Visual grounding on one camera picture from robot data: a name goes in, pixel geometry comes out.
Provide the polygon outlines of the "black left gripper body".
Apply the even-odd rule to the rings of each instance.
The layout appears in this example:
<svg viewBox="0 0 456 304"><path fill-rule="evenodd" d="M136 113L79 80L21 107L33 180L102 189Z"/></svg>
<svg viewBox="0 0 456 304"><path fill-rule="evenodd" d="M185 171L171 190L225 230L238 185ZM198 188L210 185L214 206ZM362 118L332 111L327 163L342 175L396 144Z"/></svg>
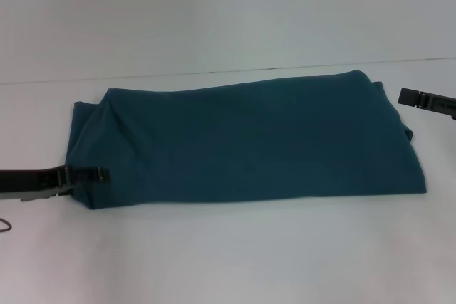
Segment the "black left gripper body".
<svg viewBox="0 0 456 304"><path fill-rule="evenodd" d="M57 195L61 189L59 168L1 170L1 200L32 201Z"/></svg>

